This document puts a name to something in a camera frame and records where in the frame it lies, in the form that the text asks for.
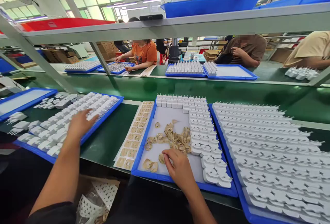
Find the brown shirt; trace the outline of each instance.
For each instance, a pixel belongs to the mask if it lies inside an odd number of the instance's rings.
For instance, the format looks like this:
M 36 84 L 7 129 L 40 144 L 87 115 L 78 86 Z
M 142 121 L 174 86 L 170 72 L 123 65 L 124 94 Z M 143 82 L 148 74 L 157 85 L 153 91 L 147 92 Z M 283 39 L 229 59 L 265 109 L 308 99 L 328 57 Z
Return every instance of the brown shirt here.
M 244 50 L 252 59 L 256 61 L 261 61 L 262 57 L 265 54 L 266 46 L 267 46 L 267 39 L 265 39 L 263 36 L 256 34 L 252 35 L 252 38 L 247 42 L 243 43 L 243 46 L 241 47 L 240 38 L 235 37 L 233 38 L 227 45 L 225 51 L 223 54 L 229 54 L 232 53 L 233 47 L 238 47 Z M 244 66 L 244 63 L 240 57 L 234 57 L 230 64 L 241 64 Z

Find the black sleeve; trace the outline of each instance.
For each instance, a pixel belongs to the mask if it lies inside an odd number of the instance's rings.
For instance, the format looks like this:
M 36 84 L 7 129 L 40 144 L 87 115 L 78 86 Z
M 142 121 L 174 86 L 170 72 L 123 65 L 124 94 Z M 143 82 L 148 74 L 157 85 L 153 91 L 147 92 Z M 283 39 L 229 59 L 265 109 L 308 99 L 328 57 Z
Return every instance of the black sleeve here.
M 25 224 L 75 224 L 76 208 L 71 202 L 56 203 L 37 210 Z

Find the orange shirt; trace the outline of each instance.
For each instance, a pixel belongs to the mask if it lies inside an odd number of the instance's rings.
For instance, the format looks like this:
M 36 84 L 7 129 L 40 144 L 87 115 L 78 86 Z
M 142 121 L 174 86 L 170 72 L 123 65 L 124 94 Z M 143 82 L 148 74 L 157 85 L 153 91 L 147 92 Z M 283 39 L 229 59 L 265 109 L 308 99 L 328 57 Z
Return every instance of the orange shirt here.
M 133 44 L 132 53 L 137 61 L 137 64 L 145 63 L 147 61 L 157 64 L 157 49 L 154 42 L 147 43 L 142 48 L 138 44 Z

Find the forearm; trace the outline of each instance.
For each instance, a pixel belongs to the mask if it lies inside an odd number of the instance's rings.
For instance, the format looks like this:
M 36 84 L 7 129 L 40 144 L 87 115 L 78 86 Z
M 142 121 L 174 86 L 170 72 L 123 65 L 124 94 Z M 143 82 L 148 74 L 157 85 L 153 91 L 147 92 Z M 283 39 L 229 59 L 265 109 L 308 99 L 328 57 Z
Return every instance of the forearm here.
M 132 51 L 126 52 L 121 55 L 122 58 L 128 58 L 128 57 L 132 57 L 132 56 L 133 56 Z
M 189 192 L 184 192 L 190 211 L 194 220 L 194 224 L 216 224 L 209 207 L 207 206 L 205 199 L 200 192 L 197 184 L 189 189 Z
M 259 66 L 259 62 L 251 58 L 248 54 L 245 54 L 240 57 L 244 63 L 244 65 L 248 68 L 256 68 Z
M 79 178 L 80 138 L 67 137 L 30 215 L 60 202 L 73 202 Z
M 145 62 L 133 67 L 133 70 L 147 68 L 152 65 L 152 62 Z

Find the hand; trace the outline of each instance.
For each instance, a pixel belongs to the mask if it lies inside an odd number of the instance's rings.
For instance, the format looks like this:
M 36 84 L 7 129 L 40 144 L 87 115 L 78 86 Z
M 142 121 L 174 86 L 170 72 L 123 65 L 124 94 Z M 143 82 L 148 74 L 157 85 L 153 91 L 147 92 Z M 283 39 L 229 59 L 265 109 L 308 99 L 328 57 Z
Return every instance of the hand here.
M 187 156 L 173 148 L 163 150 L 162 153 L 168 173 L 183 193 L 186 194 L 197 186 Z
M 92 109 L 86 109 L 78 112 L 72 117 L 72 120 L 69 125 L 68 137 L 71 139 L 77 138 L 80 140 L 84 134 L 93 126 L 99 115 L 95 115 L 90 121 L 86 119 L 87 113 Z
M 125 69 L 126 69 L 126 71 L 128 71 L 128 72 L 131 72 L 133 69 L 134 69 L 134 67 L 125 67 Z
M 122 55 L 116 57 L 116 63 L 117 63 L 117 62 L 120 62 L 122 59 L 123 59 Z
M 235 57 L 243 57 L 245 55 L 247 55 L 247 53 L 242 50 L 241 48 L 238 48 L 238 47 L 232 47 L 232 52 L 233 52 L 233 56 Z

